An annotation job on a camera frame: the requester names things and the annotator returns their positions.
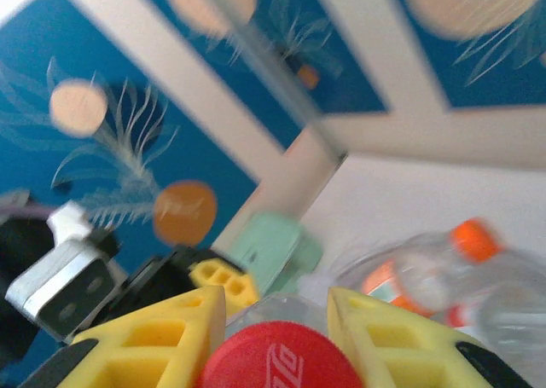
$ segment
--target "clear plastic bottle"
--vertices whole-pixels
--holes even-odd
[[[473,269],[502,248],[491,231],[471,219],[447,234],[419,235],[389,251],[362,291],[423,316],[446,310],[468,292]]]

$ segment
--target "orange bottle cap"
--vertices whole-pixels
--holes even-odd
[[[491,230],[477,218],[451,230],[451,240],[465,258],[475,263],[483,263],[502,250]]]

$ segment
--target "beige circle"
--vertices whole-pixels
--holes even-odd
[[[69,136],[91,136],[107,113],[103,90],[86,79],[68,79],[55,87],[49,99],[49,116],[54,126]]]
[[[439,36],[469,39],[513,22],[537,0],[406,0],[422,25]]]
[[[244,23],[248,23],[256,10],[258,0],[230,0],[238,8]],[[180,19],[195,31],[214,38],[225,38],[229,33],[228,21],[217,11],[210,0],[167,0]]]

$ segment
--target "yellow plastic part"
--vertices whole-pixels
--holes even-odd
[[[222,286],[225,290],[226,316],[232,316],[259,301],[259,292],[249,274],[239,275],[220,258],[197,263],[189,278],[197,287]]]
[[[222,287],[204,287],[90,328],[98,345],[59,388],[193,388],[224,341]]]
[[[328,333],[366,388],[491,388],[455,346],[479,341],[358,292],[330,289]]]

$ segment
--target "red bottle cap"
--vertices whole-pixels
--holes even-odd
[[[225,341],[206,363],[198,388],[362,388],[345,355],[300,324],[263,322]]]

